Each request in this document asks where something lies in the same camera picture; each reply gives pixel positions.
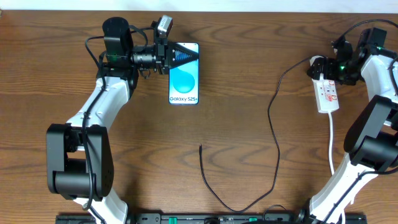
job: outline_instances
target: power strip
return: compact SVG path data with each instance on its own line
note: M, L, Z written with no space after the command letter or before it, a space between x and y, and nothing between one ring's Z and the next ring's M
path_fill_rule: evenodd
M315 89L315 98L319 113L329 113L336 111L338 106L335 81L324 80L323 74L319 80L312 80Z

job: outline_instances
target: wooden tabletop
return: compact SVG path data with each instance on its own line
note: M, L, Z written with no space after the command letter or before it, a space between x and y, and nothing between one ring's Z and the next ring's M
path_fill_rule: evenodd
M0 223L54 223L59 213L81 207L47 188L45 132L65 123L95 86L96 67L84 40L102 35L109 17L147 27L164 12L3 11L0 18ZM218 213L227 210L214 191L239 210L272 185L277 149L267 106L283 71L314 54L333 56L330 41L370 18L398 15L166 12L174 18L169 40L200 44L200 102L168 101L168 76L140 78L130 102L109 132L118 195L135 210ZM367 24L347 36L356 44L371 26L388 31L386 47L398 50L398 30ZM143 39L134 35L135 44ZM102 40L90 44L95 55ZM319 114L305 63L282 82L271 116L281 161L274 191L248 212L273 204L298 210L330 178L328 116ZM368 102L366 86L338 86L333 113L334 163L348 128ZM378 177L347 212L364 212L369 223L397 223L398 175Z

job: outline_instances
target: phone screen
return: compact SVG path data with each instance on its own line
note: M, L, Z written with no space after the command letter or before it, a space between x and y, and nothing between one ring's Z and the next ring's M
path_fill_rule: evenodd
M178 43L199 54L197 43ZM175 53L176 60L186 57ZM199 102L199 59L170 69L169 102L175 105L195 105Z

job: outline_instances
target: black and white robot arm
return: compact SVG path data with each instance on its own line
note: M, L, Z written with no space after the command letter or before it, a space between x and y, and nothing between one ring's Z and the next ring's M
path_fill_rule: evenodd
M195 52L167 40L172 25L171 17L161 17L151 25L154 44L133 46L133 32L142 34L147 40L143 30L130 26L120 17L106 20L103 24L106 51L99 62L96 61L98 73L94 91L75 116L65 124L52 124L47 130L50 191L83 208L88 207L97 224L125 224L127 220L128 205L112 188L114 168L108 132L119 110L131 99L139 73L143 76L144 72L153 70L168 74L171 68L198 59ZM186 50L192 57L173 60L176 47L179 52ZM89 152L91 162L68 157L68 152L85 150ZM93 176L91 183L89 166Z
M384 49L385 38L384 30L366 29L355 52L340 38L333 43L336 59L313 58L307 72L314 79L322 75L347 85L364 80L370 100L345 137L342 163L311 198L308 223L337 223L344 208L370 180L388 167L398 166L398 136L381 131L383 125L398 131L397 54Z

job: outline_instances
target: white cable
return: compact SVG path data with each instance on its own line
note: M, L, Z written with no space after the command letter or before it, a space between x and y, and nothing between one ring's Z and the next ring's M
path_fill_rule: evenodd
M335 168L333 168L333 118L331 117L331 112L328 111L329 115L329 126L330 126L330 137L329 137L329 166L330 166L330 172L333 175L335 173ZM346 215L344 213L344 210L341 212L341 224L346 223Z

